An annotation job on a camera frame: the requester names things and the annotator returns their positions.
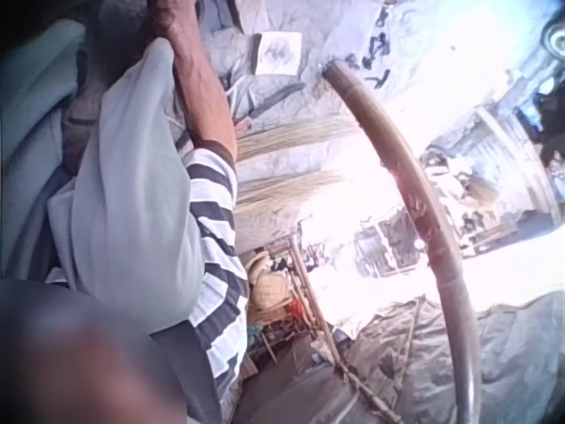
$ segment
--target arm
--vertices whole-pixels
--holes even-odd
[[[185,121],[201,140],[213,140],[236,161],[236,134],[230,107],[200,39],[195,0],[150,0],[159,33],[175,52],[178,93],[185,104]]]

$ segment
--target red object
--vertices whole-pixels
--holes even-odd
[[[305,322],[304,318],[304,307],[300,303],[300,300],[294,298],[287,306],[287,310],[292,314],[292,318],[297,321]]]

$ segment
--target straw bundle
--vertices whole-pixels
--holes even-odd
[[[258,155],[322,143],[361,132],[353,117],[336,115],[312,121],[284,125],[247,135],[237,141],[237,160],[242,162]]]

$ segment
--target light blue cloth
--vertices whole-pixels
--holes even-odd
[[[0,63],[3,277],[27,278],[45,218],[46,199],[38,199],[62,162],[60,106],[78,88],[84,33],[81,24],[60,20]],[[27,254],[15,252],[16,246]]]

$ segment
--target white and black striped sleeve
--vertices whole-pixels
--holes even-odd
[[[247,348],[247,275],[235,251],[236,173],[223,151],[188,157],[190,211],[200,229],[204,278],[190,321],[207,351],[220,396],[235,380]]]

